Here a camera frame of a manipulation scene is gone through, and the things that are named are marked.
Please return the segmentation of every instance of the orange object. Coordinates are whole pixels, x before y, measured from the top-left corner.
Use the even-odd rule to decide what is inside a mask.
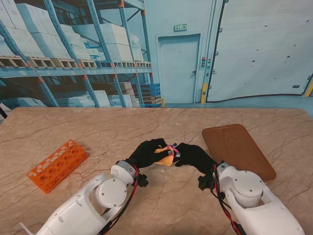
[[[168,151],[167,147],[165,147],[165,148],[158,148],[158,149],[155,150],[155,153],[160,153],[160,152],[163,152],[163,151]],[[165,166],[171,166],[172,163],[173,163],[173,160],[174,160],[174,156],[173,155],[169,155],[169,156],[163,158],[162,160],[156,162],[156,164],[165,165]]]
[[[27,173],[42,191],[50,193],[83,160],[88,157],[86,149],[69,140],[57,151]]]

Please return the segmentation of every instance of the pallet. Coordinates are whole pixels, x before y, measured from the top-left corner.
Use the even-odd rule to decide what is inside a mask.
[[[136,61],[136,66],[137,68],[151,68],[151,62],[147,62],[147,61]]]
[[[147,97],[158,97],[161,96],[161,93],[150,93],[150,92],[141,92],[142,97],[147,98]]]
[[[75,62],[75,60],[72,59],[53,58],[51,60],[57,68],[64,69],[78,68],[77,63]]]
[[[161,96],[145,96],[143,97],[143,100],[156,100],[156,99],[161,99]]]
[[[122,61],[122,62],[106,62],[106,61],[95,61],[98,68],[135,68],[135,62],[132,61]]]
[[[97,65],[96,65],[94,60],[82,60],[82,59],[79,59],[79,63],[82,65],[83,68],[93,69],[93,68],[97,67]]]
[[[159,83],[151,83],[151,84],[140,85],[140,87],[143,89],[157,89],[157,88],[160,88],[160,84]]]
[[[35,68],[55,68],[56,66],[50,58],[27,56],[27,59]]]
[[[161,108],[162,107],[162,103],[160,104],[144,104],[145,108]]]
[[[144,100],[144,104],[161,104],[162,100],[161,99],[155,99],[155,100]]]
[[[0,56],[0,67],[29,67],[27,63],[18,55]]]

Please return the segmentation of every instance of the table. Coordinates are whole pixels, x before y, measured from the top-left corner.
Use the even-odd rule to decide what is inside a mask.
[[[17,108],[0,125],[0,234],[36,233],[46,219],[99,173],[109,174],[143,141],[165,138],[207,149],[204,128],[246,127],[277,172],[268,183],[306,234],[313,233],[313,121],[297,109]],[[73,139],[90,156],[50,194],[25,175]],[[138,188],[110,235],[233,235],[227,217],[192,166],[142,169],[149,185]]]

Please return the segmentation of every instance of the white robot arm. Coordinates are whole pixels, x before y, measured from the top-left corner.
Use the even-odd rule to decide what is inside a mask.
[[[238,171],[226,163],[220,164],[215,172],[219,189],[225,192],[245,234],[304,235],[298,221],[258,175]]]
[[[101,231],[110,228],[112,219],[118,218],[121,214],[119,211],[125,210],[123,207],[129,202],[125,202],[127,185],[132,184],[136,179],[135,189],[138,176],[135,166],[119,161],[112,166],[110,178],[105,174],[93,178],[64,202],[36,235],[103,234]],[[212,185],[215,188],[218,185],[219,200],[221,200],[219,191],[225,192],[225,198],[244,230],[237,234],[304,235],[298,221],[255,173],[238,171],[233,166],[222,163],[213,175],[208,174],[199,178],[199,187],[202,190],[211,188],[213,192]],[[105,208],[105,212],[99,214],[90,202],[90,198],[94,198]],[[33,235],[23,224],[21,225],[30,235]]]
[[[111,167],[111,177],[100,174],[64,202],[36,235],[97,235],[124,207],[127,185],[138,177],[135,166],[119,161]],[[106,208],[99,214],[90,197]],[[24,225],[22,227],[33,235]]]

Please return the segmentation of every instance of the red cable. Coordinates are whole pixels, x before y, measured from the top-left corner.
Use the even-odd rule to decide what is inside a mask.
[[[133,192],[132,192],[132,194],[131,194],[131,196],[130,196],[130,200],[132,200],[132,198],[133,198],[133,196],[134,196],[134,194],[135,194],[135,192],[136,192],[137,185],[138,185],[138,178],[139,178],[139,171],[138,171],[138,168],[136,167],[136,165],[133,165],[133,167],[134,167],[135,170],[136,170],[136,181],[135,181],[135,185],[134,185],[134,188],[133,188]],[[114,226],[116,223],[117,223],[117,221],[115,221],[115,223],[114,223],[105,233],[103,233],[102,235],[107,234],[107,233],[110,231],[110,229],[113,228],[113,226]]]
[[[217,195],[219,197],[219,189],[218,189],[218,185],[217,185],[217,177],[218,176],[216,175],[215,176],[215,190],[216,190],[216,193],[217,193]],[[224,213],[226,214],[227,218],[230,220],[230,223],[232,224],[232,226],[235,228],[235,230],[238,233],[238,235],[242,235],[240,233],[239,229],[237,228],[235,222],[232,220],[230,213],[226,209],[224,209],[224,208],[222,208],[222,209],[223,209]]]

